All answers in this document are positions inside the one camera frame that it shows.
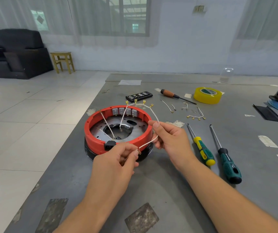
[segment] gray connector block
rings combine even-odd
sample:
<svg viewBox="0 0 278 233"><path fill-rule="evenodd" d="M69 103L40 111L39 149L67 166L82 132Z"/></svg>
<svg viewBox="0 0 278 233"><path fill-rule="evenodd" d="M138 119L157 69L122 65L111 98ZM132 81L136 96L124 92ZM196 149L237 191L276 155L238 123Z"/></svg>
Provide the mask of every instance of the gray connector block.
<svg viewBox="0 0 278 233"><path fill-rule="evenodd" d="M112 109L112 113L113 113L113 115L118 115L118 108Z"/></svg>
<svg viewBox="0 0 278 233"><path fill-rule="evenodd" d="M125 114L126 115L132 115L132 109L127 108Z"/></svg>
<svg viewBox="0 0 278 233"><path fill-rule="evenodd" d="M138 111L137 110L132 110L132 116L137 117L138 116Z"/></svg>
<svg viewBox="0 0 278 233"><path fill-rule="evenodd" d="M123 115L125 108L118 108L118 112L120 115Z"/></svg>

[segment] workbench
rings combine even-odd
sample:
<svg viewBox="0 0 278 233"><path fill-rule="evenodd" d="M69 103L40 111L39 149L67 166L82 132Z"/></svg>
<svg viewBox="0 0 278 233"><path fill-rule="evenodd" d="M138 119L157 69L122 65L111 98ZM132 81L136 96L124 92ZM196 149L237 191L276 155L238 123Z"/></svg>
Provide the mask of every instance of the workbench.
<svg viewBox="0 0 278 233"><path fill-rule="evenodd" d="M122 79L142 80L141 86L118 85ZM252 106L265 106L268 96L278 90L271 84L278 85L278 77L235 76L227 79L220 75L200 74L111 74L89 109L97 111L111 105L125 105L125 96L151 92L153 97L148 98L146 104L154 104L152 109L159 120L189 123L216 158L217 163L211 170L225 178L209 128L212 124L220 143L228 149L242 173L242 183L232 187L278 219L278 148L267 147L258 138L259 135L267 136L278 146L278 122L264 120ZM198 116L196 105L189 103L188 111L182 110L185 106L183 100L164 97L155 90L167 89L183 97L186 93L193 94L197 87L212 87L224 92L218 104L198 102L197 106L206 120L187 118L187 115ZM160 99L168 105L173 104L177 111L171 113ZM149 109L145 111L154 119ZM92 169L92 161L84 151L87 118L85 113L44 172L36 190L26 199L19 221L12 221L5 233L35 232L51 199L67 198L61 221L82 200ZM195 155L199 156L188 130L187 134ZM149 233L216 232L187 181L172 165L164 150L154 148L135 169L125 195L101 232L129 233L125 219L145 203L149 203L159 217ZM45 226L36 232L46 232Z"/></svg>

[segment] black armchair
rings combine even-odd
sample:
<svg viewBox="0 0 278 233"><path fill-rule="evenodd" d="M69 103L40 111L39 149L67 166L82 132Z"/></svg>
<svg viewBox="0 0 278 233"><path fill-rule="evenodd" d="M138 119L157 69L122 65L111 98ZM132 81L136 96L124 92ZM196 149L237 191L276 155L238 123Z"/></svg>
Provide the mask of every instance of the black armchair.
<svg viewBox="0 0 278 233"><path fill-rule="evenodd" d="M0 30L0 78L29 79L51 70L52 62L38 31Z"/></svg>

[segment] yellow tape roll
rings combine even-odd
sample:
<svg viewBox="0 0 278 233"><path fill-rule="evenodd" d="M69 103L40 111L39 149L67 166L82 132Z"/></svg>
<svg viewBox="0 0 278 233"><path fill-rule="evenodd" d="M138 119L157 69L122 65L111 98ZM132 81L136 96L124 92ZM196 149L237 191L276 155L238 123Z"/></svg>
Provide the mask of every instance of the yellow tape roll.
<svg viewBox="0 0 278 233"><path fill-rule="evenodd" d="M196 88L194 99L205 104L217 104L221 99L222 93L213 88Z"/></svg>

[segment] left hand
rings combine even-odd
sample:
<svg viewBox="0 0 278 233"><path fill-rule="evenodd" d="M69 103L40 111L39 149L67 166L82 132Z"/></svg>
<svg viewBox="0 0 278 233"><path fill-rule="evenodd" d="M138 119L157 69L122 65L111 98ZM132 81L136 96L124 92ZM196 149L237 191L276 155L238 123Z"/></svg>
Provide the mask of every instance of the left hand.
<svg viewBox="0 0 278 233"><path fill-rule="evenodd" d="M108 217L125 193L134 167L139 165L137 158L137 146L129 143L118 143L110 151L97 155L83 203L98 208Z"/></svg>

